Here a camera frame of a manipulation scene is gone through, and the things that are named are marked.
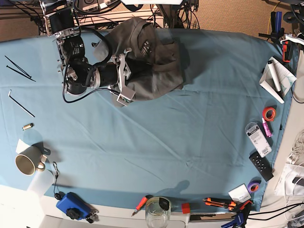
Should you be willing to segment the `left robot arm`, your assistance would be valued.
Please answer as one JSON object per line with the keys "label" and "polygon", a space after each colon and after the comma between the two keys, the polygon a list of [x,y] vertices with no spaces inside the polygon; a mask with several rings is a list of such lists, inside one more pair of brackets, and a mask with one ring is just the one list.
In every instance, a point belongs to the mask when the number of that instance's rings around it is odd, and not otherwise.
{"label": "left robot arm", "polygon": [[285,41],[290,41],[304,45],[304,1],[303,0],[283,0],[290,5],[291,11],[283,15],[283,20],[289,24],[298,24],[298,31],[294,34],[285,34],[280,40],[283,45]]}

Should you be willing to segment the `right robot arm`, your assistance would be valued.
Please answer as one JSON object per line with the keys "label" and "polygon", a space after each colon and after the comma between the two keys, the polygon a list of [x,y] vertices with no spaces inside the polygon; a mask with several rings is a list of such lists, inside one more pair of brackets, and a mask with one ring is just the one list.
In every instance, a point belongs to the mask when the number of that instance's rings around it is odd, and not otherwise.
{"label": "right robot arm", "polygon": [[[128,57],[132,52],[126,48],[119,55],[113,54],[112,45],[97,30],[80,25],[74,0],[42,0],[40,5],[44,14],[48,36],[54,36],[63,72],[62,94],[77,95],[78,101],[93,92],[109,91],[117,102],[127,106],[133,101],[135,91],[127,84],[132,77],[150,72],[152,66],[144,61]],[[83,31],[91,32],[100,38],[105,56],[91,65],[85,57],[85,45],[81,38]]]}

